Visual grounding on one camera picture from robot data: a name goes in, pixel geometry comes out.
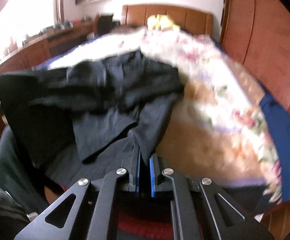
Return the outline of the black double-breasted coat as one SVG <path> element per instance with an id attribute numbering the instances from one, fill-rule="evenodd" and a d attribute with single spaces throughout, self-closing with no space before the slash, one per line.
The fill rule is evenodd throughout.
<path id="1" fill-rule="evenodd" d="M 0 76 L 19 161 L 62 186 L 102 178 L 135 153 L 148 164 L 183 94 L 177 68 L 138 50 Z"/>

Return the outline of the floral bed blanket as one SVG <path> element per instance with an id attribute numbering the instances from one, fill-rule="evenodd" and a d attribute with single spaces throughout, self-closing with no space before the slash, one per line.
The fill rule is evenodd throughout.
<path id="1" fill-rule="evenodd" d="M 186 177 L 205 176 L 227 187 L 254 185 L 266 202 L 281 202 L 279 157 L 265 115 L 243 91 L 233 62 L 209 36 L 119 28 L 57 59 L 48 70 L 136 50 L 177 68 L 184 85 L 153 154 Z"/>

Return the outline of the folded blue garment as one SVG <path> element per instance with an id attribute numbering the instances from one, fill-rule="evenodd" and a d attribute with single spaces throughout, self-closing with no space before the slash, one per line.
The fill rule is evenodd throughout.
<path id="1" fill-rule="evenodd" d="M 290 114 L 270 94 L 265 93 L 259 106 L 265 115 L 271 137 L 278 151 L 283 202 L 290 201 Z"/>

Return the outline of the long wooden desk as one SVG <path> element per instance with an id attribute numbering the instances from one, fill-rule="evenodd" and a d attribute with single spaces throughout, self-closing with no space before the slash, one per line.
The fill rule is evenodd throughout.
<path id="1" fill-rule="evenodd" d="M 1 60 L 0 74 L 38 66 L 87 41 L 92 32 L 93 22 L 89 21 L 56 34 L 40 36 Z"/>

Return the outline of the wooden chair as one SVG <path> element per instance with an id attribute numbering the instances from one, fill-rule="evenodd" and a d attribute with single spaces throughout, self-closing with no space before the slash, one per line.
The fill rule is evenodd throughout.
<path id="1" fill-rule="evenodd" d="M 98 14 L 93 21 L 93 33 L 95 36 L 102 36 L 110 33 L 113 28 L 114 14 Z"/>

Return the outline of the wooden louvered wardrobe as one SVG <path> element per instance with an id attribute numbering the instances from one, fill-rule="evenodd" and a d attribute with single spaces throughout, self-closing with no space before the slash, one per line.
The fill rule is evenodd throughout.
<path id="1" fill-rule="evenodd" d="M 226 0 L 221 40 L 290 113 L 290 13 L 280 0 Z"/>

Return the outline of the yellow plush toy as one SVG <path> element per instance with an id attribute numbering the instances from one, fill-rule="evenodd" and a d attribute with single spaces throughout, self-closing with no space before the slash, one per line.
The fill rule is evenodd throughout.
<path id="1" fill-rule="evenodd" d="M 168 15 L 151 15 L 147 19 L 147 27 L 152 30 L 173 30 L 179 31 L 180 26 L 177 25 Z"/>

